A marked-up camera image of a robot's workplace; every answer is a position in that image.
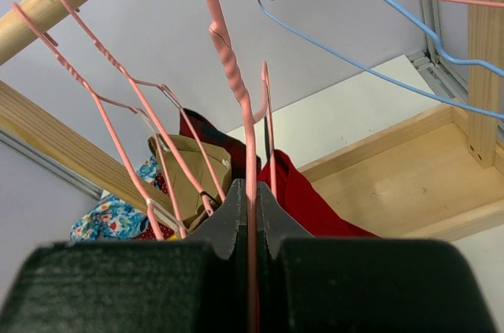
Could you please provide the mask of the plain red skirt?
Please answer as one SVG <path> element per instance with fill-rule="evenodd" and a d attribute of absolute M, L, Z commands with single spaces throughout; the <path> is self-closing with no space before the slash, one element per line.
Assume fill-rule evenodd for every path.
<path fill-rule="evenodd" d="M 267 164 L 258 181 L 276 185 L 280 207 L 315 237 L 374 238 L 366 231 L 339 216 L 315 191 L 310 181 L 298 171 L 287 154 L 274 151 L 275 164 Z"/>

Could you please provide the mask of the pink hanger of red skirt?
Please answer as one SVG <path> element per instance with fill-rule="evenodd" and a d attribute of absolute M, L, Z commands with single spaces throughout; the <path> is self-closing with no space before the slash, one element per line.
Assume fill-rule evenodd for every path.
<path fill-rule="evenodd" d="M 206 0 L 212 22 L 209 35 L 218 53 L 224 73 L 235 99 L 240 105 L 246 134 L 246 259 L 247 259 L 247 330 L 260 331 L 260 294 L 258 280 L 258 223 L 257 223 L 257 153 L 254 114 L 249 91 L 228 32 L 220 0 Z"/>

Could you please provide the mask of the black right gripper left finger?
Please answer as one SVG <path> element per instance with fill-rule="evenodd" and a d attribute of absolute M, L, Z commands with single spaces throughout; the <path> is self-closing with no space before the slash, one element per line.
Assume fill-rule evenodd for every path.
<path fill-rule="evenodd" d="M 4 332 L 244 332 L 244 182 L 180 241 L 53 242 L 23 263 Z"/>

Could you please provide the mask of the blue floral skirt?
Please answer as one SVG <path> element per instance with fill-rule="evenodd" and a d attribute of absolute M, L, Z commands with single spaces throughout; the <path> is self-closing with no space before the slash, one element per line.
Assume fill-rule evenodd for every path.
<path fill-rule="evenodd" d="M 70 229 L 73 241 L 156 239 L 148 216 L 109 192 Z"/>

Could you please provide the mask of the red plaid skirt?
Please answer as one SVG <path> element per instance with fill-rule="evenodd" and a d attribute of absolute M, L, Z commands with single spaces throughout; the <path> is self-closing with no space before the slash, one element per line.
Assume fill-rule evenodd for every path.
<path fill-rule="evenodd" d="M 204 143 L 224 148 L 231 156 L 232 181 L 246 178 L 246 144 L 221 131 L 201 114 L 185 109 L 188 120 Z"/>

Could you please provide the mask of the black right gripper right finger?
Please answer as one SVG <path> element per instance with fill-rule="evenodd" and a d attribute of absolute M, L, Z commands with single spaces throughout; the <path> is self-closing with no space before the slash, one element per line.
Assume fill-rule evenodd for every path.
<path fill-rule="evenodd" d="M 469 263 L 432 239 L 313 237 L 258 186 L 263 332 L 494 332 Z"/>

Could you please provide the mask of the pink hanger of plaid skirt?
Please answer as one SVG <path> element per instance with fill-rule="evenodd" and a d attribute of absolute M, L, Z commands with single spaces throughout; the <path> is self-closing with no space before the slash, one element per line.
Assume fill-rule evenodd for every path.
<path fill-rule="evenodd" d="M 112 55 L 110 50 L 108 50 L 106 48 L 106 46 L 99 40 L 98 36 L 80 18 L 79 13 L 78 13 L 79 8 L 72 7 L 72 5 L 70 4 L 70 2 L 68 0 L 59 0 L 59 1 L 66 8 L 69 15 L 76 21 L 76 23 L 83 29 L 83 31 L 91 39 L 91 41 L 93 42 L 96 49 L 101 54 L 103 54 L 103 56 L 107 59 L 107 61 L 128 80 L 128 82 L 131 84 L 131 86 L 133 88 L 133 91 L 137 94 L 144 109 L 146 110 L 146 115 L 148 116 L 148 118 L 146 119 L 146 123 L 149 123 L 149 124 L 152 123 L 155 126 L 155 129 L 152 129 L 152 131 L 153 131 L 154 141 L 157 143 L 156 149 L 159 153 L 158 156 L 160 157 L 160 160 L 161 160 L 161 167 L 162 167 L 162 171 L 163 171 L 163 174 L 165 177 L 165 182 L 167 183 L 167 186 L 172 187 L 172 183 L 171 183 L 171 179 L 169 178 L 169 171 L 168 171 L 166 164 L 165 164 L 165 158 L 164 158 L 163 150 L 161 148 L 161 143 L 159 142 L 159 136 L 161 136 L 163 138 L 164 143 L 170 149 L 170 153 L 173 155 L 177 164 L 180 166 L 183 174 L 188 178 L 191 185 L 198 192 L 199 197 L 202 199 L 202 204 L 204 206 L 204 210 L 205 210 L 207 217 L 212 216 L 213 213 L 215 212 L 213 209 L 212 202 L 211 202 L 212 199 L 206 193 L 206 190 L 203 188 L 202 183 L 196 178 L 196 176 L 193 174 L 193 172 L 189 168 L 188 163 L 186 162 L 186 160 L 183 158 L 181 152 L 176 147 L 171 136 L 169 136 L 169 134 L 166 132 L 163 124 L 159 120 L 157 114 L 154 112 L 154 109 L 151 107 L 149 101 L 146 99 L 144 93 L 141 91 L 139 86 L 148 86 L 148 87 L 154 87 L 154 88 L 158 89 L 166 98 L 168 98 L 169 101 L 172 102 L 172 104 L 180 111 L 180 113 L 182 113 L 183 118 L 186 121 L 186 123 L 191 128 L 193 128 L 193 126 L 191 125 L 191 122 L 188 120 L 188 117 L 183 110 L 183 106 L 177 100 L 176 96 L 164 84 L 144 82 L 142 80 L 138 80 L 138 79 L 133 78 L 131 76 L 131 74 L 128 72 L 128 70 Z M 202 158 L 203 158 L 204 162 L 206 163 L 206 167 L 208 168 L 209 175 L 214 183 L 214 186 L 216 187 L 217 192 L 220 193 L 220 196 L 222 197 L 223 190 L 221 188 L 221 185 L 218 182 L 217 175 L 216 175 L 216 173 L 213 169 L 213 166 L 209 160 L 208 154 L 205 151 L 205 147 L 202 145 L 201 140 L 195 134 L 195 132 L 193 132 L 193 136 L 194 136 L 196 145 L 199 148 L 199 152 L 201 153 Z M 172 189 L 170 189 L 169 197 L 172 201 L 172 207 L 174 209 L 179 235 L 182 239 L 185 239 L 187 237 L 187 234 L 192 233 L 194 231 L 194 229 L 196 229 L 196 227 L 193 228 L 193 231 L 188 231 L 188 229 L 190 229 L 190 228 L 186 228 L 183 220 L 181 219 L 180 209 L 177 204 L 178 201 L 176 200 L 175 192 L 172 191 Z"/>

